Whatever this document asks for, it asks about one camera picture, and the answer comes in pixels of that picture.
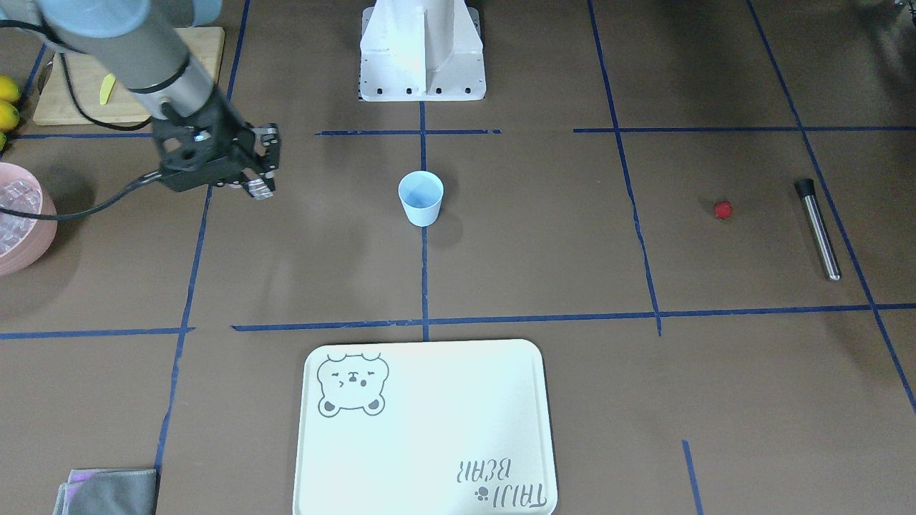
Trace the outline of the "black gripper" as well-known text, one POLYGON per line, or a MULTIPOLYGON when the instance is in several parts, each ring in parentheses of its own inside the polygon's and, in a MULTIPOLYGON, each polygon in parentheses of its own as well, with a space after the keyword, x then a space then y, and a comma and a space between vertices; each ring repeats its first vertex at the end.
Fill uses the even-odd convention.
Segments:
POLYGON ((213 92, 199 111, 186 117, 154 118, 152 137, 160 157, 160 181, 174 192, 227 185, 245 190, 254 200, 273 196, 281 160, 279 127, 270 123, 253 132, 222 92, 213 92), (264 173, 254 150, 255 136, 264 149, 264 173))

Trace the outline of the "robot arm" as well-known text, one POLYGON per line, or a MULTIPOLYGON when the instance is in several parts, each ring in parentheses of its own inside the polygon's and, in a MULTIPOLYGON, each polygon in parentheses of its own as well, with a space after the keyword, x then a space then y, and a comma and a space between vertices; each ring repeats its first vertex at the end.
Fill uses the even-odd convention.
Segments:
POLYGON ((180 27, 218 19, 220 1, 4 1, 2 26, 29 30, 63 52, 91 56, 151 117, 157 178, 183 192, 202 185, 271 197, 279 130, 245 121, 187 44, 180 27))

